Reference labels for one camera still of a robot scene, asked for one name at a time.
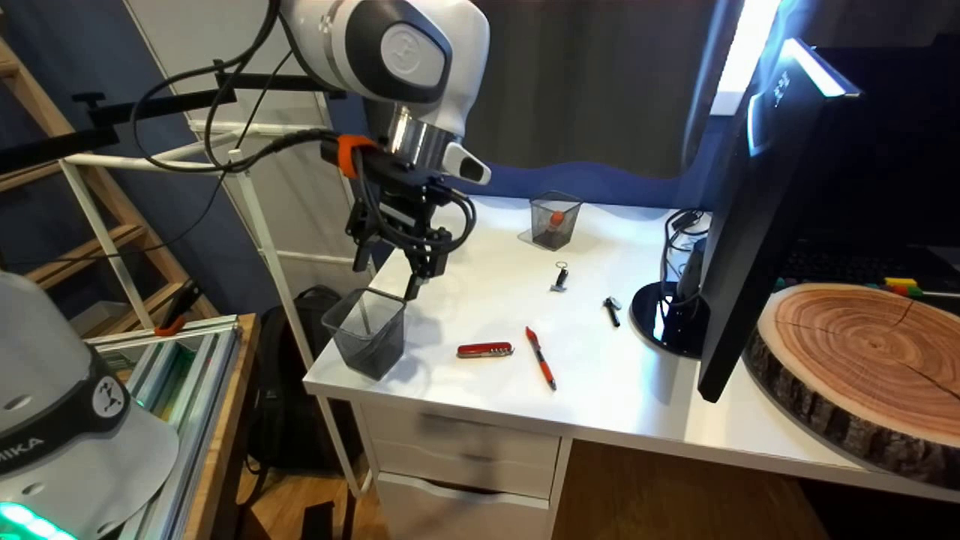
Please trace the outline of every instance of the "pen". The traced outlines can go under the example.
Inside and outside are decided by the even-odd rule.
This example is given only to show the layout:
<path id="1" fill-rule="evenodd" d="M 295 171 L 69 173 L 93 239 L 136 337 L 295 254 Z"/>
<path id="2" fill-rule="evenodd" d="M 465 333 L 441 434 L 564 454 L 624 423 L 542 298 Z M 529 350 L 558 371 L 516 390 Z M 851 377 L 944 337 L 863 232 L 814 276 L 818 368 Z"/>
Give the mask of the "pen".
<path id="1" fill-rule="evenodd" d="M 548 385 L 548 390 L 558 390 L 558 385 L 553 382 L 548 362 L 546 362 L 546 356 L 542 356 L 542 350 L 541 350 L 536 333 L 534 333 L 532 328 L 526 328 L 526 333 L 529 333 L 529 342 L 534 345 L 534 354 L 536 354 L 536 365 L 541 365 L 542 382 Z"/>

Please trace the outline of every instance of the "floor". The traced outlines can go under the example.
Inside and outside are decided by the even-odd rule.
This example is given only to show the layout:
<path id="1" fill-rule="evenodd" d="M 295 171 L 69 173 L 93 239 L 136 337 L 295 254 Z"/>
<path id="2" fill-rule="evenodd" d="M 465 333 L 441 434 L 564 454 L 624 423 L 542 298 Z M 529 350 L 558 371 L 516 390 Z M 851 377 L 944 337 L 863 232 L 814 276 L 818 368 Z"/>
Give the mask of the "floor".
<path id="1" fill-rule="evenodd" d="M 341 530 L 345 484 L 337 478 L 272 478 L 252 507 L 271 540 L 297 540 L 302 510 L 337 501 Z M 825 538 L 802 487 L 789 478 L 705 462 L 576 444 L 556 540 L 818 540 Z M 386 540 L 375 495 L 357 504 L 353 540 Z"/>

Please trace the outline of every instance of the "wooden ladder shelf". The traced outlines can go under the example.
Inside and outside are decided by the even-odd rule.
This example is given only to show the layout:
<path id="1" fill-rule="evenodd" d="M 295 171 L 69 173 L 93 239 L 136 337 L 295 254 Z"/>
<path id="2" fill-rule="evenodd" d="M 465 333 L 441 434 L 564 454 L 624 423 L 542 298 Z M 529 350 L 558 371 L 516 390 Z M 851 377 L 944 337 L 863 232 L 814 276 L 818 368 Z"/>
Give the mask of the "wooden ladder shelf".
<path id="1" fill-rule="evenodd" d="M 33 123 L 49 139 L 75 133 L 75 126 L 59 115 L 59 109 L 39 88 L 39 80 L 30 75 L 30 70 L 5 45 L 4 37 L 0 37 L 0 83 L 15 95 L 15 102 L 33 118 Z M 44 165 L 20 168 L 12 173 L 0 173 L 0 193 L 30 187 L 30 184 L 53 176 L 59 171 L 66 176 L 75 173 L 80 180 L 80 187 L 71 187 L 80 207 L 83 207 L 80 193 L 91 193 L 93 203 L 87 203 L 83 212 L 87 212 L 93 232 L 95 232 L 98 216 L 91 216 L 91 207 L 101 207 L 105 212 L 112 212 L 112 218 L 118 224 L 105 228 L 98 238 L 63 251 L 59 259 L 30 271 L 27 280 L 33 280 L 41 289 L 53 289 L 53 284 L 66 282 L 69 276 L 95 263 L 98 254 L 118 251 L 121 245 L 140 248 L 143 259 L 154 263 L 156 276 L 162 280 L 162 284 L 154 295 L 146 295 L 143 301 L 139 298 L 139 290 L 128 290 L 128 289 L 126 289 L 126 298 L 128 298 L 128 305 L 140 304 L 146 308 L 150 322 L 156 325 L 162 318 L 169 301 L 191 280 L 186 276 L 186 271 L 179 266 L 179 261 L 169 248 L 156 248 L 162 239 L 156 238 L 156 232 L 146 224 L 140 210 L 126 199 L 126 193 L 118 187 L 118 180 L 105 168 L 75 168 L 75 165 L 63 165 L 63 162 L 44 162 Z M 128 276 L 122 259 L 114 259 L 112 263 L 114 263 L 114 274 L 122 284 L 122 276 Z M 216 316 L 216 308 L 207 298 L 200 298 L 191 312 L 203 316 L 203 318 Z M 95 328 L 95 333 L 121 333 L 121 331 L 133 331 L 133 328 L 143 328 L 143 318 L 136 308 Z"/>

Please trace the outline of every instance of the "monitor stand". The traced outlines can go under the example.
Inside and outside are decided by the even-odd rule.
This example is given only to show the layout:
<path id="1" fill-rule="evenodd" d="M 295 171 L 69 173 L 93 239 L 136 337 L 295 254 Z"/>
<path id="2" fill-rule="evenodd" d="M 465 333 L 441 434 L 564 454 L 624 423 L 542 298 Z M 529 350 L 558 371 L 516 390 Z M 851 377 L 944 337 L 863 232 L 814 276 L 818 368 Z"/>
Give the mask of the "monitor stand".
<path id="1" fill-rule="evenodd" d="M 634 295 L 634 328 L 657 347 L 699 361 L 709 305 L 699 298 L 675 301 L 675 282 L 650 282 Z"/>

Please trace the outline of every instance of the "computer monitor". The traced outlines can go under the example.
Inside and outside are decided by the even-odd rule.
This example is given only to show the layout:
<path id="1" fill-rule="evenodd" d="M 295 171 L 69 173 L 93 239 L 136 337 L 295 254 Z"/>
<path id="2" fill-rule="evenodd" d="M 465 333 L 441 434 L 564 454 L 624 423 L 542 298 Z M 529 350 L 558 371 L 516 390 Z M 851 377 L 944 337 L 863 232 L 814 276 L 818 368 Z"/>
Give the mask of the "computer monitor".
<path id="1" fill-rule="evenodd" d="M 960 48 L 785 38 L 757 83 L 705 242 L 699 393 L 718 403 L 802 239 L 960 245 Z"/>

